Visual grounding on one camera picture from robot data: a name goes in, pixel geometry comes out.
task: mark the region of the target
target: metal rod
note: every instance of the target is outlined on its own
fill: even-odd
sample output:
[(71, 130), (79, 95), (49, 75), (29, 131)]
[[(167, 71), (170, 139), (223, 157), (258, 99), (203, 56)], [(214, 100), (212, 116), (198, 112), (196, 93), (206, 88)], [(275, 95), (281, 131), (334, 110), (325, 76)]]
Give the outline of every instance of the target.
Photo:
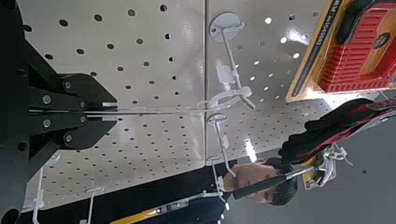
[(220, 135), (220, 126), (218, 124), (218, 121), (215, 120), (215, 129), (216, 129), (216, 133), (218, 135), (218, 139), (219, 139), (219, 143), (220, 143), (220, 147), (221, 147), (221, 153), (223, 155), (223, 159), (224, 159), (224, 163), (225, 163), (225, 167), (227, 168), (227, 171), (233, 175), (233, 177), (236, 177), (236, 174), (233, 172), (233, 170), (230, 168), (230, 164), (228, 164), (228, 158), (227, 158), (227, 154), (225, 152), (225, 148), (224, 148), (224, 142), (221, 138)]
[(305, 173), (312, 172), (312, 171), (315, 171), (315, 170), (316, 170), (315, 166), (310, 166), (310, 167), (308, 167), (306, 169), (303, 169), (303, 170), (297, 170), (297, 171), (293, 171), (291, 173), (288, 173), (288, 174), (286, 174), (286, 178), (289, 180), (289, 179), (294, 178), (295, 176), (303, 175)]
[(88, 214), (88, 224), (91, 224), (91, 219), (92, 219), (92, 209), (93, 209), (93, 197), (95, 196), (95, 193), (91, 195), (91, 202), (90, 202), (90, 212)]
[(44, 167), (41, 167), (40, 173), (38, 176), (37, 195), (35, 198), (35, 210), (33, 211), (33, 219), (32, 219), (33, 223), (35, 223), (35, 224), (40, 224), (37, 220), (37, 217), (38, 217), (38, 208), (40, 206), (39, 203), (42, 202), (42, 193), (43, 192), (41, 190), (41, 183), (43, 182), (43, 174), (44, 174)]
[(226, 203), (226, 201), (221, 197), (222, 194), (220, 193), (220, 189), (219, 189), (218, 174), (216, 173), (215, 163), (213, 161), (211, 162), (212, 162), (213, 175), (215, 176), (216, 190), (218, 191), (219, 198), (221, 199), (221, 201)]
[[(221, 29), (221, 35), (222, 35), (223, 40), (224, 40), (225, 50), (227, 51), (227, 55), (228, 55), (228, 59), (230, 60), (231, 68), (233, 69), (233, 73), (235, 74), (236, 73), (235, 59), (233, 58), (233, 51), (231, 50), (230, 42), (225, 37), (224, 29)], [(239, 77), (234, 77), (233, 79), (235, 79), (235, 83), (236, 83), (236, 86), (238, 87), (238, 89), (242, 90), (242, 84), (241, 84), (241, 81), (239, 80)], [(251, 103), (246, 96), (239, 95), (239, 97), (241, 97), (241, 100), (245, 104), (247, 104), (248, 107), (250, 107), (253, 110), (256, 109), (256, 106), (253, 103)]]

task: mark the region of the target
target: pegboard hole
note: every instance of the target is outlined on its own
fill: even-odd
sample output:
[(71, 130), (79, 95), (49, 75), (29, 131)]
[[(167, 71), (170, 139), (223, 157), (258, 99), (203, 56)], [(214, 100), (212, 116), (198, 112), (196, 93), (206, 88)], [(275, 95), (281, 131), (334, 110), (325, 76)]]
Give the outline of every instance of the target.
[(94, 18), (96, 21), (103, 21), (103, 17), (102, 17), (101, 15), (99, 15), (99, 14), (94, 15), (93, 18)]
[(168, 6), (167, 5), (161, 5), (160, 6), (160, 11), (161, 12), (165, 12), (165, 11), (167, 11), (168, 10)]
[(29, 146), (27, 145), (26, 142), (20, 142), (18, 144), (18, 150), (19, 151), (26, 151), (27, 149), (29, 149)]
[(48, 60), (53, 60), (53, 56), (50, 55), (50, 54), (46, 54), (46, 55), (44, 55), (44, 57), (45, 57), (46, 59), (48, 59)]
[(286, 42), (288, 42), (288, 39), (286, 37), (280, 38), (280, 43), (281, 44), (285, 44)]
[(17, 209), (7, 211), (1, 219), (1, 224), (15, 224), (20, 217), (20, 212)]
[(114, 47), (113, 44), (107, 44), (107, 48), (108, 48), (108, 49), (114, 49), (115, 47)]
[(82, 55), (85, 53), (85, 51), (83, 49), (77, 49), (76, 50), (77, 54)]
[(69, 22), (67, 22), (66, 20), (59, 20), (59, 24), (60, 24), (62, 27), (67, 27), (67, 26), (69, 25)]
[(171, 36), (171, 34), (166, 34), (166, 35), (165, 35), (165, 39), (167, 39), (167, 40), (170, 40), (170, 39), (172, 39), (172, 36)]
[(133, 9), (129, 9), (128, 10), (128, 16), (135, 17), (136, 16), (136, 12)]
[(296, 15), (291, 14), (291, 15), (289, 16), (289, 21), (294, 21), (294, 19), (296, 19)]
[(23, 30), (27, 33), (31, 33), (33, 31), (32, 27), (26, 24), (23, 25)]
[(136, 39), (136, 44), (142, 45), (143, 43), (145, 43), (145, 41), (142, 38)]
[(272, 23), (272, 18), (270, 18), (270, 17), (266, 18), (265, 19), (265, 23), (268, 24), (268, 25), (271, 24)]

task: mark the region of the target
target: bolt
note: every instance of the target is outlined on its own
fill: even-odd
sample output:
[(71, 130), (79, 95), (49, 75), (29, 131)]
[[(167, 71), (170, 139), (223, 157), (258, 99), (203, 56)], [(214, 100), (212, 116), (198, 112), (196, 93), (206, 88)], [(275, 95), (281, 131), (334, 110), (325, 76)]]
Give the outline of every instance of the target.
[(51, 101), (50, 96), (48, 96), (48, 95), (43, 96), (44, 105), (49, 105), (50, 101)]
[(72, 88), (72, 84), (70, 82), (65, 82), (64, 86), (69, 90), (70, 88)]
[(50, 127), (50, 120), (49, 119), (45, 119), (43, 121), (43, 126), (44, 126), (44, 128), (49, 128)]
[(71, 142), (73, 140), (73, 137), (72, 137), (72, 135), (67, 135), (66, 136), (66, 142)]

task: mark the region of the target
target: person's hand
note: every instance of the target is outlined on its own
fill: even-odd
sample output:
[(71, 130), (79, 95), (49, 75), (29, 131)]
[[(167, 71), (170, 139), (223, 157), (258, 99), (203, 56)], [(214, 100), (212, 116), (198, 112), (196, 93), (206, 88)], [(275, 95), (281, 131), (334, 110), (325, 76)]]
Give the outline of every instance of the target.
[(277, 176), (277, 172), (273, 166), (264, 165), (266, 159), (251, 164), (237, 164), (233, 167), (236, 177), (231, 174), (224, 176), (224, 188), (226, 191), (234, 191), (255, 183), (261, 182)]

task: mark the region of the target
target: pegboard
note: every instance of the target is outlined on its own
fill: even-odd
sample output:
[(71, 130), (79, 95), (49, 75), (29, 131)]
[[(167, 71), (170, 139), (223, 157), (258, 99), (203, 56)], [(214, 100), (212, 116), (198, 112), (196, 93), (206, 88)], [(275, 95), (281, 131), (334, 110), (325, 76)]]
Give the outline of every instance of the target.
[[(119, 108), (194, 106), (230, 89), (219, 84), (216, 64), (225, 49), (210, 39), (205, 22), (225, 11), (247, 27), (232, 41), (243, 85), (256, 111), (236, 105), (223, 131), (232, 159), (277, 148), (304, 122), (317, 119), (355, 95), (285, 104), (292, 81), (325, 1), (287, 0), (20, 0), (26, 38), (59, 73), (95, 77)], [(91, 149), (59, 151), (46, 166), (45, 209), (202, 168), (219, 154), (204, 113), (109, 117), (118, 124)], [(28, 184), (32, 205), (36, 176)]]
[[(213, 0), (206, 17), (213, 21), (223, 12), (235, 13), (246, 27), (231, 40), (241, 83), (249, 86), (256, 110), (242, 102), (222, 111), (228, 121), (220, 125), (227, 134), (228, 159), (251, 156), (280, 148), (294, 133), (303, 133), (304, 123), (319, 119), (345, 101), (357, 97), (374, 99), (378, 93), (329, 95), (326, 99), (287, 104), (285, 97), (299, 68), (327, 0)], [(224, 45), (209, 35), (207, 47), (207, 97), (235, 89), (220, 84), (216, 66), (230, 65)], [(207, 127), (206, 156), (219, 155), (219, 141)]]
[[(58, 73), (95, 77), (121, 109), (197, 105), (205, 98), (204, 1), (20, 0), (27, 40)], [(91, 149), (46, 167), (45, 209), (205, 165), (203, 113), (107, 118)], [(28, 184), (25, 207), (36, 194)]]

